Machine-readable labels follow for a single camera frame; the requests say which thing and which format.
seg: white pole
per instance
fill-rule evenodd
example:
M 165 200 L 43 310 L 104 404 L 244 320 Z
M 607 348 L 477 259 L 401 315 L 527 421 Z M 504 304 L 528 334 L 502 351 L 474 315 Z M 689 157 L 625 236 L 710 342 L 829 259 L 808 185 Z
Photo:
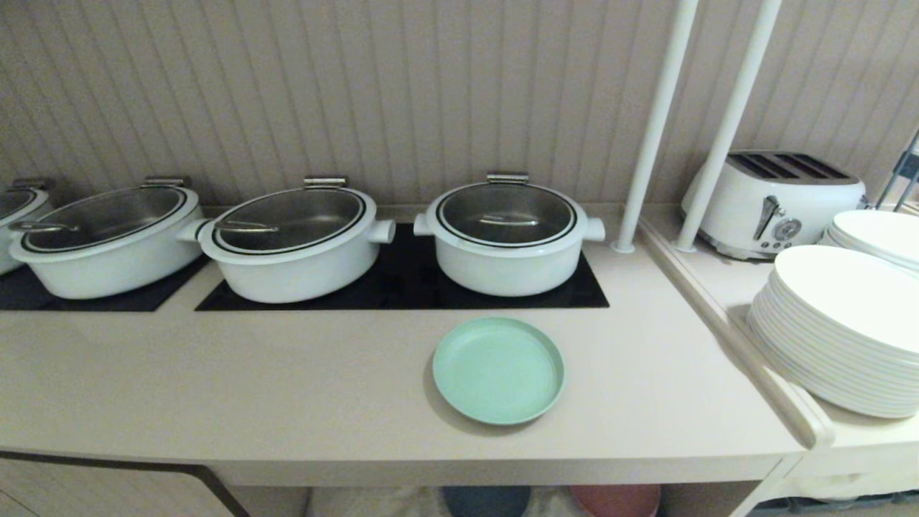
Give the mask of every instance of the white pole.
M 772 36 L 772 28 L 776 25 L 776 17 L 780 7 L 782 7 L 782 0 L 763 0 L 759 6 L 753 36 L 747 45 L 740 72 L 738 72 L 737 78 L 734 80 L 734 90 L 728 100 L 728 108 L 724 112 L 721 127 L 718 129 L 715 141 L 711 145 L 709 157 L 701 170 L 699 170 L 696 196 L 689 205 L 689 210 L 686 211 L 686 220 L 683 222 L 683 229 L 680 230 L 680 237 L 674 242 L 674 247 L 680 251 L 691 252 L 696 250 L 693 247 L 693 241 L 696 240 L 698 227 L 702 223 L 702 217 L 705 215 L 706 209 L 709 207 L 711 192 L 715 190 L 721 166 L 728 156 L 731 142 L 733 142 L 734 135 L 737 133 L 737 126 L 741 123 L 743 109 L 746 107 L 747 99 L 750 98 L 750 91 L 753 89 L 756 74 L 759 72 L 759 65 L 763 62 L 763 56 L 766 54 L 766 47 L 769 44 L 769 37 Z
M 686 54 L 697 6 L 698 0 L 680 0 L 676 6 L 670 41 L 667 43 L 664 62 L 661 64 L 661 75 L 657 80 L 657 90 L 654 92 L 651 115 L 648 116 L 648 127 L 644 132 L 644 140 L 641 142 L 638 162 L 635 164 L 635 173 L 632 176 L 629 200 L 626 202 L 626 211 L 622 216 L 618 241 L 613 246 L 613 249 L 619 253 L 635 251 L 635 246 L 631 241 L 635 236 L 635 228 L 638 226 L 638 218 L 641 215 L 641 204 L 644 203 L 644 195 L 651 181 L 654 159 L 661 145 L 661 136 L 664 134 L 670 103 L 674 100 L 676 81 L 680 77 L 680 68 L 683 66 L 683 56 Z

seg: toaster lever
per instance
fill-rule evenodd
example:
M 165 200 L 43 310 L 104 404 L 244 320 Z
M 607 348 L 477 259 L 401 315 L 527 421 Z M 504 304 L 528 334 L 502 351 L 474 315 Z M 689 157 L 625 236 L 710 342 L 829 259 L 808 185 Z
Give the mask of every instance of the toaster lever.
M 776 196 L 764 197 L 763 212 L 759 215 L 759 224 L 756 226 L 756 232 L 753 234 L 753 240 L 759 240 L 759 237 L 763 236 L 763 232 L 766 230 L 766 227 L 769 226 L 769 222 L 772 221 L 772 218 L 776 215 L 776 212 L 784 212 L 784 210 L 778 205 L 778 199 Z

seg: stack of white plates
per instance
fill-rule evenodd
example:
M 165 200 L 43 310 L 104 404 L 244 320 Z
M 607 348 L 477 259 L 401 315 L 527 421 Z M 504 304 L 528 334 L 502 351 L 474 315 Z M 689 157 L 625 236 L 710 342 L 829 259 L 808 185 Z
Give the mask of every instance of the stack of white plates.
M 919 217 L 914 215 L 874 210 L 838 213 L 820 244 L 854 249 L 919 272 Z
M 858 413 L 919 413 L 919 277 L 864 253 L 793 247 L 747 323 L 780 373 Z

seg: pot lid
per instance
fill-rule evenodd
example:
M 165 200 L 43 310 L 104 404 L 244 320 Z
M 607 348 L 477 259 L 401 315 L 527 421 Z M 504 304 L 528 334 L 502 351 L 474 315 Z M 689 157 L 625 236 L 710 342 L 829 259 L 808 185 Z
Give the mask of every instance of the pot lid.
M 351 190 L 284 190 L 224 214 L 214 225 L 214 242 L 244 255 L 287 253 L 342 235 L 366 212 L 367 204 Z
M 187 201 L 183 190 L 142 187 L 115 190 L 68 204 L 36 224 L 26 223 L 23 247 L 52 253 L 120 239 L 163 221 Z
M 571 232 L 577 216 L 562 196 L 523 183 L 482 183 L 449 194 L 437 220 L 451 234 L 495 247 L 531 247 Z
M 7 190 L 0 192 L 0 219 L 22 210 L 32 202 L 38 194 L 35 190 Z

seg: blue bowl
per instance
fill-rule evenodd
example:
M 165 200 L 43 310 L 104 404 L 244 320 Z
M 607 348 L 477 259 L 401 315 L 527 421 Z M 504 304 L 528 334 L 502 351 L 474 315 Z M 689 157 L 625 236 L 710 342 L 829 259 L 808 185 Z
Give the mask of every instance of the blue bowl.
M 530 487 L 443 487 L 453 517 L 520 517 L 529 504 Z

